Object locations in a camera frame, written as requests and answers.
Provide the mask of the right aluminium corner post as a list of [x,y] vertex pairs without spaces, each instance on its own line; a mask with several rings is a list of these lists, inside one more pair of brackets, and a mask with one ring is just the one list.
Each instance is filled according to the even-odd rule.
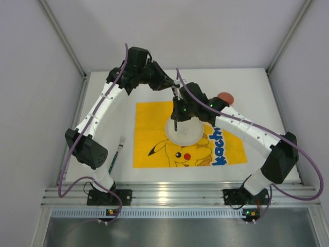
[[314,0],[305,0],[298,11],[296,17],[294,18],[293,22],[291,23],[290,27],[288,28],[286,34],[284,35],[280,45],[278,46],[275,55],[270,61],[269,66],[265,69],[266,75],[270,77],[272,71],[274,70],[277,63],[280,61],[281,57],[283,56],[284,52],[288,48],[290,42],[292,41],[294,35],[296,34],[297,30],[301,26],[303,20],[305,19],[306,15],[310,11],[312,5],[314,4]]

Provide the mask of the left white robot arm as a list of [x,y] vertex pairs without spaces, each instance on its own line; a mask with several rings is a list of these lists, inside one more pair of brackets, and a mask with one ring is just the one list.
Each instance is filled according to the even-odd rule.
[[109,72],[89,113],[74,129],[65,133],[69,155],[89,168],[91,174],[85,179],[100,192],[109,192],[115,183],[108,172],[108,148],[102,144],[102,139],[110,129],[109,122],[116,108],[141,84],[148,85],[153,91],[171,89],[176,93],[178,89],[147,49],[131,47],[125,50],[125,59],[120,67]]

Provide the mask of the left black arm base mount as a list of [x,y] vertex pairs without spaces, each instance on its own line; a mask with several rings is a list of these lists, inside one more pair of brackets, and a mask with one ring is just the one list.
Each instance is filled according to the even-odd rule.
[[[133,191],[130,189],[117,189],[114,193],[121,199],[123,206],[130,206]],[[119,206],[119,200],[108,192],[92,189],[88,192],[88,206]]]

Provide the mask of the pink plastic cup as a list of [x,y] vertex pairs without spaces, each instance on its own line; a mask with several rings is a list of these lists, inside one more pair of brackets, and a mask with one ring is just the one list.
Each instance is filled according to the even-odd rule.
[[219,93],[218,95],[218,98],[226,101],[227,103],[229,103],[230,105],[233,105],[234,103],[234,97],[230,94],[230,93],[227,93],[227,92],[221,92]]

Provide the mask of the aluminium rail front frame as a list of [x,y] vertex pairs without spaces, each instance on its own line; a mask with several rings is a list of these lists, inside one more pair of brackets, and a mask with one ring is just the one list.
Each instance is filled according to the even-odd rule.
[[[239,188],[238,183],[117,183],[118,189],[132,190],[131,207],[228,207],[224,205],[224,189]],[[316,194],[313,186],[284,183],[278,187],[296,197],[308,198]],[[46,188],[42,207],[86,206],[87,194],[78,184],[64,197],[57,188]],[[283,195],[273,188],[272,207],[319,207],[320,199],[300,201]]]

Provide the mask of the left aluminium corner post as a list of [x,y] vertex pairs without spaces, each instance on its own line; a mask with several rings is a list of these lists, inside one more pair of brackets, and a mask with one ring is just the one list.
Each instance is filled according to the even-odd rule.
[[69,40],[67,39],[64,31],[62,30],[56,16],[54,15],[52,9],[50,8],[49,4],[45,0],[37,0],[36,1],[39,6],[41,7],[42,11],[44,12],[46,18],[48,19],[50,25],[54,29],[58,39],[60,40],[61,44],[63,45],[65,51],[69,55],[71,61],[73,62],[75,68],[79,72],[82,78],[86,77],[86,72],[84,71],[81,63],[78,60],[76,53],[74,52]]

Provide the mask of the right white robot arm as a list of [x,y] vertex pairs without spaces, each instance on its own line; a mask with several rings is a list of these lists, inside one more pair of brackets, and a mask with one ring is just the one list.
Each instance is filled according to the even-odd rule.
[[196,144],[201,140],[207,122],[214,128],[231,132],[265,158],[263,166],[241,185],[239,194],[244,200],[255,197],[272,184],[281,184],[297,163],[297,139],[290,132],[276,135],[257,128],[228,102],[219,97],[207,98],[194,82],[184,87],[173,85],[171,90],[173,112],[165,132],[172,143],[178,146]]

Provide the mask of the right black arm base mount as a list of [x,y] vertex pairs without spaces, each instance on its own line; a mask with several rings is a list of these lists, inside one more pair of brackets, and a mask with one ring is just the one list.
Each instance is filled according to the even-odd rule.
[[269,202],[269,193],[267,189],[263,189],[254,196],[244,188],[224,189],[223,198],[227,206],[249,206],[258,203],[266,205]]

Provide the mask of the yellow pikachu cloth placemat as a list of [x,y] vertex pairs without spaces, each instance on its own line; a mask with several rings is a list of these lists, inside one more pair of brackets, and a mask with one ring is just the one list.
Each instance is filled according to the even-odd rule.
[[223,166],[247,162],[240,138],[207,123],[196,144],[184,147],[172,143],[165,134],[172,107],[170,101],[136,104],[134,168]]

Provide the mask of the aluminium corner post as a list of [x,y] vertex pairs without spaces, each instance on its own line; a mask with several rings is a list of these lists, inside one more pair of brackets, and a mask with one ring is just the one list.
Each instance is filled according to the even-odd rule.
[[54,29],[58,39],[60,40],[61,44],[63,45],[65,51],[69,55],[71,61],[73,62],[75,68],[79,72],[82,78],[86,77],[86,72],[84,71],[81,63],[78,60],[76,53],[74,52],[69,40],[67,39],[64,31],[62,30],[56,16],[54,15],[52,9],[50,8],[49,4],[45,0],[37,0],[36,1],[39,6],[41,7],[42,11],[44,12],[46,18],[48,19],[50,25]]
[[275,55],[270,61],[269,66],[265,69],[266,75],[270,77],[272,71],[274,70],[277,63],[280,61],[281,57],[283,56],[284,52],[288,48],[290,42],[292,41],[294,35],[296,34],[297,30],[301,26],[303,20],[305,19],[306,15],[310,11],[312,5],[314,4],[314,0],[305,0],[298,11],[296,17],[294,18],[293,22],[291,23],[290,27],[288,28],[286,34],[284,35],[280,45],[278,46]]

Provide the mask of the white round plate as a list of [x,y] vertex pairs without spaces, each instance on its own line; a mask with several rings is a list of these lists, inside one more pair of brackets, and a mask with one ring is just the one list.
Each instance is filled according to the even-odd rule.
[[204,125],[196,117],[190,120],[177,122],[175,130],[175,121],[168,119],[165,126],[167,138],[178,146],[191,146],[196,144],[203,136]]

